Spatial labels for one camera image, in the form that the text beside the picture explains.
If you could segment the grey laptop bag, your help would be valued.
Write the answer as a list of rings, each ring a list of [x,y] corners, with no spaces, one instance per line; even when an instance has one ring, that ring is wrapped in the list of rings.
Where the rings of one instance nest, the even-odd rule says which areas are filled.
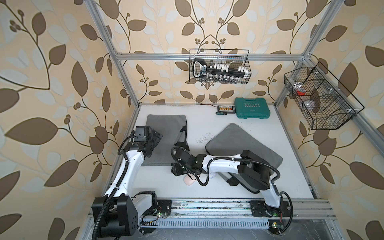
[[[150,157],[146,157],[143,167],[169,167],[174,162],[171,148],[182,147],[189,150],[187,143],[188,122],[184,115],[148,115],[147,126],[163,137]]]
[[[240,128],[236,124],[229,124],[222,132],[216,137],[210,140],[206,146],[206,152],[211,156],[234,156],[241,154],[244,150],[251,152],[251,159],[258,161],[265,161],[266,164],[274,168],[278,168],[283,162],[283,158],[275,153],[270,148],[266,147],[258,140],[253,138],[245,130]],[[244,188],[250,192],[257,192],[259,190],[266,190],[270,187],[270,183],[249,183],[248,180],[251,178],[247,175],[253,174],[254,171],[261,170],[260,178],[261,181],[267,179],[267,172],[273,173],[271,169],[264,165],[256,164],[252,167],[252,170],[246,169],[246,173],[231,174],[234,181],[234,185],[241,184]]]

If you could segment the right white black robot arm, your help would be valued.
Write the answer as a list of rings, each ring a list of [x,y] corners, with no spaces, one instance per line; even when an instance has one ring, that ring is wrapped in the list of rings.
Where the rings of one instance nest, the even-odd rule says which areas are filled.
[[[195,157],[182,147],[173,147],[171,156],[174,160],[172,173],[175,176],[186,174],[190,180],[198,182],[202,187],[221,172],[240,176],[243,182],[262,194],[264,204],[259,212],[264,217],[280,217],[282,221],[283,196],[286,196],[290,207],[289,220],[285,224],[272,224],[269,232],[273,235],[282,235],[290,227],[294,215],[292,200],[288,193],[278,191],[275,185],[275,181],[281,177],[281,174],[277,168],[253,152],[244,150],[241,154],[234,156],[200,154]]]

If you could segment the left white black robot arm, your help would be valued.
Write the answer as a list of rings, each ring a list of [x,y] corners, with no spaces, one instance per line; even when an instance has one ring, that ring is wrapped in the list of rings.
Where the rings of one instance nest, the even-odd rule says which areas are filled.
[[[132,194],[134,181],[146,157],[150,157],[162,135],[149,126],[136,127],[123,140],[118,154],[123,157],[109,189],[92,204],[92,239],[132,236],[140,229],[140,216],[159,209],[154,191]]]

